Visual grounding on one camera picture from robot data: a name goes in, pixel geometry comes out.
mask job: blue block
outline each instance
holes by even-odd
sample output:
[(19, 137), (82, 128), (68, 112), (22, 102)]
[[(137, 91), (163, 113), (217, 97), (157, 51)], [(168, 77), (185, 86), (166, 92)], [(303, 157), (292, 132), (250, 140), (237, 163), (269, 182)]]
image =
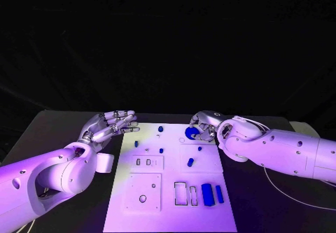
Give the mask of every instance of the blue block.
[(192, 166), (192, 163), (194, 163), (194, 158), (189, 159), (188, 166)]
[(186, 137), (191, 139), (191, 140), (195, 140), (195, 138), (192, 137), (192, 134), (199, 134), (199, 130), (195, 128), (195, 127), (188, 127), (186, 128)]
[(215, 199), (214, 199), (212, 185), (209, 183), (202, 184), (202, 194), (204, 194), (205, 206), (214, 206)]
[(222, 190), (221, 190), (221, 186), (219, 185), (217, 185), (217, 196), (218, 196), (219, 203), (224, 203)]

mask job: oval hole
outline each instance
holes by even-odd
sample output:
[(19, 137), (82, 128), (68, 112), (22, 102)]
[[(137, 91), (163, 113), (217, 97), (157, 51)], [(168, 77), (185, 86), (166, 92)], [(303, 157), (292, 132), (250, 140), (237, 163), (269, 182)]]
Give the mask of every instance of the oval hole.
[(12, 183), (13, 183), (15, 188), (19, 189), (20, 188), (20, 180), (18, 178), (15, 178)]
[(140, 196), (139, 200), (140, 200), (142, 203), (146, 202), (146, 198), (147, 198), (146, 195), (142, 195), (142, 196)]

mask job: table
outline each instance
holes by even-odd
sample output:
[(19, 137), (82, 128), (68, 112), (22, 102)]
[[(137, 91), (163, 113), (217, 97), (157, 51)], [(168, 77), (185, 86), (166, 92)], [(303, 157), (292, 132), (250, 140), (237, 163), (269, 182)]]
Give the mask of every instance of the table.
[[(18, 162), (77, 141), (93, 112), (42, 111), (32, 121), (2, 165)], [(137, 114), (139, 122), (189, 123), (192, 115)], [(271, 129), (293, 131), (283, 117), (247, 116)], [(101, 152), (116, 156), (113, 172), (95, 173), (88, 189), (36, 219), (32, 233), (100, 233), (104, 228), (123, 135)], [(224, 176), (238, 232), (335, 232), (336, 211), (309, 207), (271, 186), (264, 169), (251, 161), (238, 163), (219, 150)], [(336, 208), (335, 188), (323, 182), (269, 171), (280, 189), (299, 200)]]

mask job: blue rectangular block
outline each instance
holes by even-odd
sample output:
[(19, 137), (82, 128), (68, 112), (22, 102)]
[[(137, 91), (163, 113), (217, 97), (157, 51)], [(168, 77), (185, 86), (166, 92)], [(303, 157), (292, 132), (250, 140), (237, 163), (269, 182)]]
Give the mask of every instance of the blue rectangular block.
[(218, 196), (219, 203), (224, 203), (222, 190), (221, 190), (221, 186), (219, 185), (217, 185), (217, 196)]
[(205, 206), (214, 206), (215, 199), (214, 199), (212, 185), (209, 183), (202, 184), (202, 194), (204, 194)]

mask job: robotic arm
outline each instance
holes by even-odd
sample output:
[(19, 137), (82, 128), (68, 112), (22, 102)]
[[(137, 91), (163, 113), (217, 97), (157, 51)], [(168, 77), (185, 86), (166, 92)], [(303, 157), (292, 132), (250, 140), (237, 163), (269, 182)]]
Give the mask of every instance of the robotic arm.
[(214, 111), (201, 111), (191, 120), (204, 130), (192, 134), (211, 141), (215, 134), (219, 148), (231, 159), (248, 159), (260, 166), (289, 175), (336, 183), (336, 142), (302, 133), (270, 130), (261, 123), (235, 116), (227, 120)]
[[(77, 142), (0, 167), (2, 232), (13, 232), (81, 193), (95, 172), (111, 172), (114, 157), (98, 152), (111, 136), (140, 130), (136, 119), (134, 111), (97, 114), (85, 124)], [(41, 186), (45, 193), (39, 195)]]

